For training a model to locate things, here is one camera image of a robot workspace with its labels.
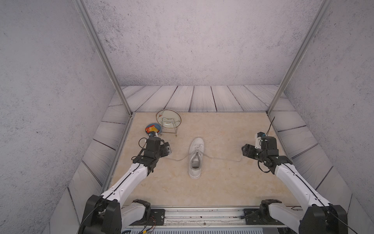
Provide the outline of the white shoelace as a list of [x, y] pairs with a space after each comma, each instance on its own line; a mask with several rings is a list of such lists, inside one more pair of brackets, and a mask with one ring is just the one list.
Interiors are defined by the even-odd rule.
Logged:
[[194, 160], [195, 157], [197, 157], [197, 160], [200, 163], [203, 162], [203, 158], [204, 157], [206, 157], [208, 159], [211, 159], [211, 160], [222, 160], [222, 161], [228, 161], [228, 162], [241, 162], [242, 161], [242, 160], [232, 160], [232, 159], [215, 158], [215, 157], [208, 156], [207, 154], [201, 153], [200, 151], [193, 151], [192, 153], [189, 153], [188, 155], [184, 156], [181, 159], [172, 159], [172, 158], [169, 158], [169, 157], [166, 157], [166, 159], [167, 160], [172, 160], [172, 161], [179, 162], [179, 161], [183, 161], [186, 158], [189, 158], [189, 160], [195, 161]]

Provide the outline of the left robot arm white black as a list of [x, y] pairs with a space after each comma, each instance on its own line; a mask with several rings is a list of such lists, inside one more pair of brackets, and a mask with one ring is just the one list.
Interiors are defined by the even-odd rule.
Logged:
[[123, 204], [150, 173], [160, 158], [171, 154], [171, 147], [157, 135], [146, 139], [141, 151], [132, 160], [132, 165], [123, 177], [101, 195], [92, 195], [86, 202], [79, 234], [121, 234], [124, 228], [134, 223], [144, 226], [155, 226], [149, 202], [135, 199], [130, 205]]

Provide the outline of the white sneaker shoe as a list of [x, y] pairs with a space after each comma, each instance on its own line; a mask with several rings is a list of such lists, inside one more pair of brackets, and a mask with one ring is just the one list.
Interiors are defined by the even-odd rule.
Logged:
[[189, 176], [192, 179], [198, 179], [201, 176], [204, 151], [204, 140], [197, 137], [191, 143], [189, 150]]

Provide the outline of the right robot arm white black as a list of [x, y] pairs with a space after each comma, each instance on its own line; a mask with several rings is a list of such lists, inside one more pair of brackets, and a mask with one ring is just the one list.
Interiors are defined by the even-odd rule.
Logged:
[[274, 137], [259, 132], [255, 145], [243, 146], [242, 154], [266, 166], [267, 172], [280, 179], [300, 205], [299, 210], [293, 210], [277, 199], [262, 200], [257, 212], [262, 222], [278, 221], [297, 234], [348, 233], [347, 212], [320, 195], [288, 157], [279, 155]]

